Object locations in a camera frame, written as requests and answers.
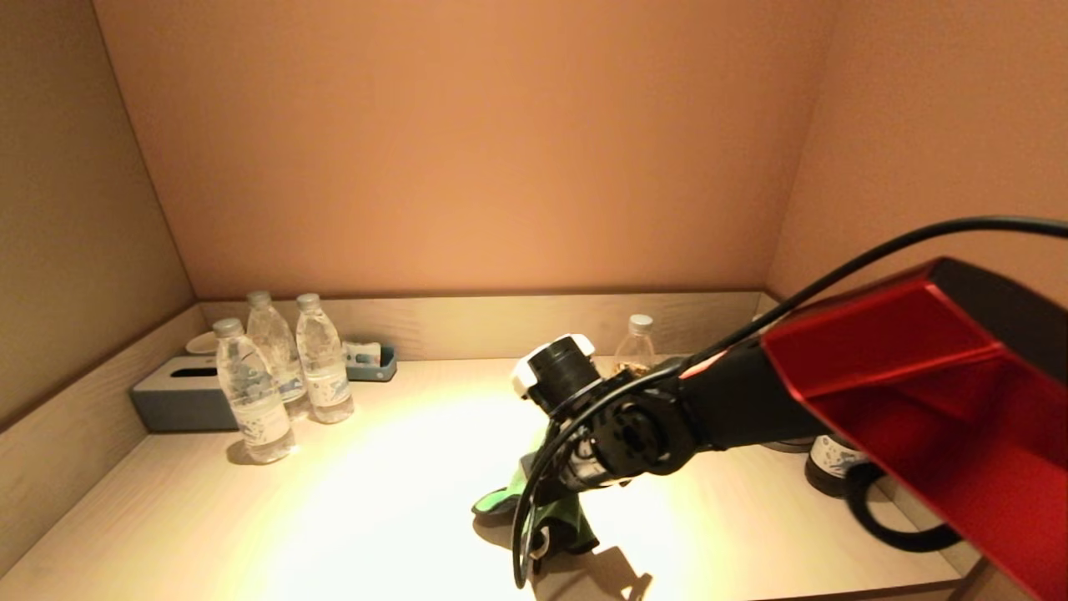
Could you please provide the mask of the green microfibre cloth black trim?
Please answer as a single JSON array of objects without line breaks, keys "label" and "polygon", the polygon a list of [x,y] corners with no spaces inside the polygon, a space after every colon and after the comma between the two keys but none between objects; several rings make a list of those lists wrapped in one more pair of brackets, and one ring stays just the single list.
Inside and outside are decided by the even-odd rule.
[{"label": "green microfibre cloth black trim", "polygon": [[[531,447],[520,457],[518,468],[512,473],[511,483],[496,488],[473,503],[471,513],[476,516],[480,523],[514,521],[535,457],[554,434],[557,434],[557,425],[550,425],[544,434],[534,437]],[[576,494],[531,507],[524,525],[524,537],[530,543],[527,559],[534,568],[539,568],[541,560],[560,553],[581,555],[599,545]]]}]

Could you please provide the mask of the orange drink plastic bottle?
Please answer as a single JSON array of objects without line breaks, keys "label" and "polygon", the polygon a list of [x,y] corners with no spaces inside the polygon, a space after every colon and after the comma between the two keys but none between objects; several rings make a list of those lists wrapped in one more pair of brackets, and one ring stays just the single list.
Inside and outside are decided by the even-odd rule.
[{"label": "orange drink plastic bottle", "polygon": [[644,376],[655,365],[655,346],[651,343],[651,316],[634,313],[627,325],[627,335],[617,345],[613,357],[613,371],[629,371]]}]

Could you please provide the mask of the wooden desk rim board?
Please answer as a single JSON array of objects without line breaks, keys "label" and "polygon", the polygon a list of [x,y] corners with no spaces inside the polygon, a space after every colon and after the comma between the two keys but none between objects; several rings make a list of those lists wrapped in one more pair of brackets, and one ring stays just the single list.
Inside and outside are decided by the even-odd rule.
[{"label": "wooden desk rim board", "polygon": [[357,384],[340,425],[248,464],[232,432],[148,434],[128,391],[244,303],[202,303],[0,432],[0,601],[949,601],[980,566],[958,545],[876,543],[805,483],[804,457],[703,454],[671,477],[585,495],[600,539],[512,584],[505,529],[470,505],[511,479],[544,417],[512,359],[581,332],[606,364],[632,313],[682,354],[770,309],[761,292],[328,300],[347,339],[400,370]]}]

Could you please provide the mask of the small blue tray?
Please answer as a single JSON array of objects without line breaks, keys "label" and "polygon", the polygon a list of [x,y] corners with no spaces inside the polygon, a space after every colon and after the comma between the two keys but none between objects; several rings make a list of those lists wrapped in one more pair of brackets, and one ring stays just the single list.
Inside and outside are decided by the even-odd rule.
[{"label": "small blue tray", "polygon": [[382,362],[378,368],[373,366],[346,366],[347,380],[350,381],[390,381],[397,371],[397,355],[393,347],[382,345]]}]

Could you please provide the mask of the dark tea plastic bottle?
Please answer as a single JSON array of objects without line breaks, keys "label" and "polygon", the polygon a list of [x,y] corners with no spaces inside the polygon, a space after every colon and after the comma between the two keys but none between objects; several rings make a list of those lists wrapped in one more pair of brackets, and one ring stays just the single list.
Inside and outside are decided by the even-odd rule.
[{"label": "dark tea plastic bottle", "polygon": [[816,437],[804,466],[808,486],[834,499],[844,497],[844,479],[852,466],[869,463],[869,456],[859,450],[842,434]]}]

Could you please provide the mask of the clear plastic water bottle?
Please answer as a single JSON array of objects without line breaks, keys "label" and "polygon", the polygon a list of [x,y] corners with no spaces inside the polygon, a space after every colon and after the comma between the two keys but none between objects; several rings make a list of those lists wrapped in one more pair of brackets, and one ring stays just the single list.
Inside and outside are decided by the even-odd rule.
[{"label": "clear plastic water bottle", "polygon": [[355,413],[342,341],[335,323],[325,314],[319,295],[302,294],[296,305],[296,345],[310,406],[317,422],[335,425]]},{"label": "clear plastic water bottle", "polygon": [[248,336],[260,348],[274,377],[274,384],[292,422],[307,420],[310,413],[304,370],[290,325],[274,309],[267,290],[247,295],[250,315]]},{"label": "clear plastic water bottle", "polygon": [[216,368],[221,391],[255,464],[270,464],[290,454],[296,437],[270,363],[245,334],[244,323],[227,318],[213,325]]}]

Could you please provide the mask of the grey tissue box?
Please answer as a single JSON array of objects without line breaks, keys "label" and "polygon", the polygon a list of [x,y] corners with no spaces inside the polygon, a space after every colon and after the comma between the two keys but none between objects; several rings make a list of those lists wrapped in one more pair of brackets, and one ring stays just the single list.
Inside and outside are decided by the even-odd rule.
[{"label": "grey tissue box", "polygon": [[134,384],[129,396],[152,433],[238,430],[210,355],[173,357]]}]

